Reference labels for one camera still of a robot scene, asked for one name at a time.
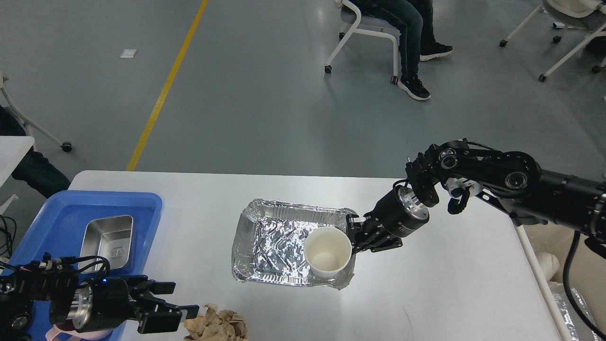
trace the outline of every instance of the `cable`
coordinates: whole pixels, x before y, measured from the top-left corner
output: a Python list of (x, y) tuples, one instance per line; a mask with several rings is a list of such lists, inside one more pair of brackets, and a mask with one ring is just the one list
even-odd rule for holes
[(396, 186), (398, 184), (401, 184), (401, 183), (405, 183), (404, 187), (407, 187), (408, 186), (408, 179), (402, 179), (402, 180), (398, 180), (398, 181), (394, 182), (392, 188), (396, 188)]
[[(13, 222), (13, 233), (12, 234), (8, 230), (8, 223), (7, 223), (6, 219)], [(3, 252), (0, 252), (0, 255), (8, 254), (8, 257), (10, 258), (13, 256), (13, 243), (15, 242), (15, 237), (17, 234), (17, 222), (15, 221), (15, 219), (12, 219), (11, 217), (5, 217), (3, 215), (0, 215), (0, 220), (2, 220), (2, 224), (4, 224), (3, 227), (0, 226), (0, 232), (2, 232), (4, 234), (4, 238), (5, 238), (5, 243), (2, 246), (0, 246), (0, 248), (6, 248), (6, 250), (4, 250)]]
[(486, 146), (486, 145), (484, 145), (484, 144), (481, 144), (481, 143), (477, 143), (477, 142), (471, 142), (471, 141), (466, 141), (466, 142), (467, 142), (467, 144), (471, 144), (471, 145), (474, 145), (474, 146), (478, 146), (478, 147), (486, 148), (486, 149), (489, 149), (489, 150), (496, 150), (495, 148), (488, 147), (488, 146)]
[(5, 263), (3, 261), (0, 260), (0, 266), (3, 268), (7, 268), (7, 269), (11, 269), (13, 271), (18, 270), (19, 268), (17, 268), (16, 266), (10, 265), (8, 263)]
[(570, 274), (570, 265), (572, 264), (572, 259), (574, 258), (574, 254), (576, 253), (576, 248), (579, 246), (579, 239), (581, 238), (581, 233), (579, 231), (574, 232), (574, 237), (572, 238), (572, 244), (570, 244), (570, 250), (568, 251), (568, 255), (566, 256), (566, 262), (564, 263), (564, 270), (562, 271), (562, 281), (564, 282), (564, 292), (566, 292), (566, 297), (568, 297), (568, 301), (570, 301), (570, 305), (574, 308), (574, 311), (579, 315), (581, 320), (585, 322), (585, 324), (591, 329), (594, 333), (596, 333), (602, 340), (606, 340), (606, 334), (604, 334), (600, 329), (598, 329), (589, 318), (581, 311), (580, 307), (577, 305), (576, 300), (572, 296), (572, 291), (570, 291), (570, 284), (568, 282), (568, 275)]
[(97, 282), (98, 280), (103, 280), (110, 274), (110, 270), (111, 270), (110, 262), (105, 257), (101, 257), (101, 256), (78, 257), (78, 258), (73, 259), (73, 263), (85, 262), (87, 260), (93, 260), (93, 259), (98, 259), (98, 260), (88, 264), (87, 266), (83, 267), (82, 269), (79, 269), (78, 272), (82, 273), (96, 265), (101, 264), (101, 266), (99, 267), (99, 270), (97, 270), (96, 275), (92, 281), (86, 282), (83, 285), (79, 285), (78, 288), (86, 288), (86, 287), (92, 285), (93, 283)]

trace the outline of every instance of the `jeans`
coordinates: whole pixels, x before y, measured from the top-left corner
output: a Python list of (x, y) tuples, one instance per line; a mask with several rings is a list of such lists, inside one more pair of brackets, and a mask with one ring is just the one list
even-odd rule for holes
[(433, 3), (431, 0), (351, 0), (360, 11), (383, 19), (400, 31), (402, 77), (419, 72), (421, 48), (435, 44), (433, 36)]
[[(0, 135), (25, 136), (25, 130), (4, 108), (0, 107)], [(12, 173), (15, 180), (23, 180), (44, 197), (67, 189), (70, 181), (55, 168), (42, 153), (30, 148)]]

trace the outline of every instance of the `white table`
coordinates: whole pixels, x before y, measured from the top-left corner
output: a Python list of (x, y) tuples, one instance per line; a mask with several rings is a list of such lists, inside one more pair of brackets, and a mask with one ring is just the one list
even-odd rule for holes
[[(217, 303), (248, 320), (250, 339), (560, 340), (513, 225), (477, 199), (449, 215), (447, 198), (399, 249), (358, 255), (351, 284), (294, 288), (240, 283), (231, 275), (239, 215), (255, 198), (362, 215), (395, 179), (85, 171), (70, 189), (157, 193), (162, 218), (144, 273), (174, 281), (175, 304)], [(139, 335), (121, 340), (182, 340)]]
[(0, 136), (0, 186), (33, 146), (31, 136)]

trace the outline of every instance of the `black sneaker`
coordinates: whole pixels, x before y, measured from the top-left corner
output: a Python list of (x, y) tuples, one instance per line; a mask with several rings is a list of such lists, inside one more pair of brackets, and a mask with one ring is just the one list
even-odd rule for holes
[(429, 91), (425, 89), (423, 83), (417, 75), (410, 78), (400, 77), (398, 80), (398, 88), (406, 91), (409, 96), (417, 101), (425, 101), (431, 98)]
[(425, 50), (421, 49), (420, 60), (428, 61), (433, 58), (440, 58), (443, 56), (447, 56), (447, 55), (451, 54), (452, 52), (453, 52), (452, 46), (440, 44), (439, 42), (437, 42), (436, 44), (433, 44), (433, 46), (429, 49), (425, 49)]

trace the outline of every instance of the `chair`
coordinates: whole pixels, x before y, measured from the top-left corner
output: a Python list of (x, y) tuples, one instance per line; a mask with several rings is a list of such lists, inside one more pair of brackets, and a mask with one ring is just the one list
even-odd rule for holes
[(19, 121), (19, 123), (21, 123), (23, 125), (25, 134), (27, 134), (27, 136), (31, 136), (32, 135), (31, 128), (34, 128), (37, 131), (39, 131), (40, 133), (42, 133), (44, 136), (49, 138), (52, 142), (58, 144), (59, 147), (61, 147), (61, 150), (63, 150), (64, 152), (71, 152), (72, 151), (71, 143), (63, 142), (63, 141), (59, 140), (54, 135), (52, 135), (50, 132), (48, 132), (46, 129), (41, 127), (39, 124), (36, 124), (34, 121), (32, 121), (29, 117), (23, 115), (23, 113), (21, 113), (21, 111), (19, 111), (19, 109), (17, 109), (17, 107), (15, 106), (15, 103), (13, 102), (13, 99), (8, 95), (8, 92), (6, 91), (6, 88), (4, 87), (4, 82), (6, 82), (6, 81), (8, 81), (8, 76), (6, 75), (6, 73), (0, 71), (0, 90), (2, 90), (2, 94), (4, 95), (4, 98), (6, 98), (6, 102), (8, 103), (8, 107), (6, 107), (5, 109), (6, 109), (6, 111), (8, 111), (8, 113), (10, 115), (15, 117), (17, 119), (17, 121)]
[[(398, 39), (389, 33), (383, 32), (385, 29), (392, 29), (393, 27), (385, 20), (363, 15), (362, 12), (360, 12), (360, 9), (356, 5), (351, 3), (349, 0), (335, 0), (335, 4), (337, 5), (337, 7), (341, 8), (341, 19), (343, 20), (344, 24), (341, 27), (341, 31), (339, 32), (339, 39), (341, 41), (339, 42), (333, 53), (330, 55), (330, 57), (328, 57), (328, 60), (326, 60), (326, 62), (324, 63), (324, 72), (332, 72), (333, 68), (330, 63), (336, 57), (337, 53), (341, 51), (343, 45), (345, 45), (351, 35), (354, 33), (359, 33), (361, 35), (377, 36), (391, 40), (391, 42), (393, 43), (393, 76), (391, 78), (391, 83), (396, 84), (398, 81), (399, 71)], [(345, 29), (349, 25), (351, 25), (351, 27), (347, 31), (345, 31)], [(360, 29), (360, 25), (375, 27), (379, 29), (379, 31)]]
[[(600, 0), (542, 0), (541, 2), (541, 5), (535, 8), (530, 15), (507, 36), (507, 38), (501, 40), (499, 46), (505, 47), (509, 40), (511, 40), (528, 23), (528, 21), (543, 8), (549, 15), (554, 17), (554, 19), (564, 24), (562, 34), (553, 37), (553, 42), (555, 44), (560, 42), (569, 27), (588, 32), (585, 39), (579, 45), (568, 52), (568, 54), (547, 70), (547, 72), (542, 73), (539, 76), (539, 81), (544, 82), (551, 73), (570, 59), (577, 51), (585, 47), (593, 38), (606, 36), (606, 32), (603, 32), (604, 28), (606, 28), (606, 6), (603, 6)], [(591, 71), (593, 73), (598, 73), (604, 66), (606, 66), (606, 57), (602, 60), (600, 65), (592, 67)]]

